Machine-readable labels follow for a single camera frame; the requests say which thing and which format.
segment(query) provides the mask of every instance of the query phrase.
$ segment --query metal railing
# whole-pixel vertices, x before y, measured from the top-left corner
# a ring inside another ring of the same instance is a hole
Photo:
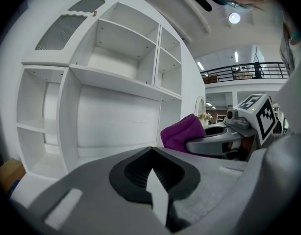
[[[202,71],[201,76],[205,84],[245,79],[286,79],[289,78],[284,63],[268,62],[231,65],[217,69]]]

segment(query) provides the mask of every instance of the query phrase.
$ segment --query shelf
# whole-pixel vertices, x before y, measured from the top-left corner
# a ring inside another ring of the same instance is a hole
[[[170,91],[170,90],[168,90],[168,89],[166,89],[164,87],[161,87],[161,86],[157,86],[157,88],[160,89],[160,90],[163,90],[165,92],[171,93],[171,94],[173,94],[173,95],[175,95],[175,96],[177,96],[177,97],[179,97],[181,99],[181,95],[180,94],[177,94],[177,93],[175,93],[173,91]]]
[[[79,65],[70,65],[70,68],[82,85],[100,87],[157,101],[181,100],[179,96],[172,93],[118,74]]]
[[[99,19],[96,46],[142,60],[156,44],[138,32],[120,24]]]
[[[60,179],[66,172],[63,168],[60,155],[46,153],[30,171],[44,177]]]
[[[158,70],[160,72],[170,71],[174,68],[177,68],[181,65],[181,63],[176,60],[170,53],[160,47],[159,54],[159,67]]]
[[[161,30],[160,47],[167,51],[176,60],[181,62],[181,45],[180,42],[170,34],[165,28]]]
[[[122,25],[151,39],[153,42],[157,40],[159,24],[125,4],[116,3],[101,16],[101,19]]]
[[[43,128],[41,119],[56,119],[58,91],[65,70],[56,67],[24,66],[17,100],[17,123],[23,124],[24,121],[33,120],[24,125],[35,130]]]
[[[52,135],[56,135],[57,133],[56,120],[54,119],[41,118],[35,120],[26,120],[19,122],[17,126],[26,130],[48,133]]]
[[[156,86],[166,91],[181,95],[182,65],[163,48],[159,51]]]

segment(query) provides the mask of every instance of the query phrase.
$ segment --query fluorescent light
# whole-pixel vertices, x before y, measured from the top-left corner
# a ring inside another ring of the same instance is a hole
[[[235,55],[235,62],[236,62],[236,63],[239,62],[238,52],[236,51],[236,52],[234,53],[234,55]]]
[[[200,67],[200,69],[203,71],[204,70],[204,67],[203,65],[201,65],[201,62],[197,62],[198,66]]]
[[[240,20],[241,20],[241,17],[238,13],[231,13],[229,15],[229,21],[232,24],[237,24],[237,23],[239,23]]]

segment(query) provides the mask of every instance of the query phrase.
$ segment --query magenta towel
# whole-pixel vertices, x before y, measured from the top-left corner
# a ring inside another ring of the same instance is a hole
[[[190,114],[180,122],[162,130],[160,136],[165,148],[189,153],[185,149],[185,142],[188,139],[204,138],[206,132],[199,118]]]

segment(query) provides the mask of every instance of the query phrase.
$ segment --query white shelving unit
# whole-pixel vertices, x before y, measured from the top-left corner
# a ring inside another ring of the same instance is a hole
[[[217,121],[216,121],[216,123],[220,123],[220,122],[224,121],[225,117],[226,117],[226,115],[219,115],[219,114],[217,114]]]
[[[66,170],[57,141],[57,105],[65,69],[24,66],[17,101],[17,128],[25,167],[61,178]]]
[[[26,57],[17,99],[24,166],[55,179],[157,146],[160,131],[180,119],[182,100],[180,42],[156,21],[102,0],[82,0],[63,15],[86,19],[63,48],[51,43],[56,53],[41,48]]]
[[[92,25],[71,63],[154,85],[158,37],[158,23],[118,3]]]
[[[156,86],[164,91],[181,95],[182,63],[180,42],[161,28],[160,49],[157,58]]]

